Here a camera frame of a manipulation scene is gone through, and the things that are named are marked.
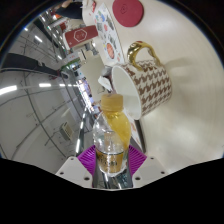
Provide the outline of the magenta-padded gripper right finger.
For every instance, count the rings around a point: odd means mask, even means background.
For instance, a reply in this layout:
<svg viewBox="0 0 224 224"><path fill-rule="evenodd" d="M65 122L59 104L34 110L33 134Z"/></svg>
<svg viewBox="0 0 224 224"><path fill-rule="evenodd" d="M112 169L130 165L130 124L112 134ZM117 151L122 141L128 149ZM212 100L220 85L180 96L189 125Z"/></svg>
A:
<svg viewBox="0 0 224 224"><path fill-rule="evenodd" d="M140 188L167 175L167 171L154 157L147 157L140 150L129 146L128 168L132 186Z"/></svg>

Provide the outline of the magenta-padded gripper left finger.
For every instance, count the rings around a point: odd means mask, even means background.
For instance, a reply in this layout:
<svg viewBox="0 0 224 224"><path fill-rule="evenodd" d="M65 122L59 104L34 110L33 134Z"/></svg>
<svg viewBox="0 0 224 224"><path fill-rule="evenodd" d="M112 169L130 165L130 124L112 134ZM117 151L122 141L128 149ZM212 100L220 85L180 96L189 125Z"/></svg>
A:
<svg viewBox="0 0 224 224"><path fill-rule="evenodd" d="M98 180L96 167L96 150L91 146L77 157L70 156L56 175L81 187L95 188Z"/></svg>

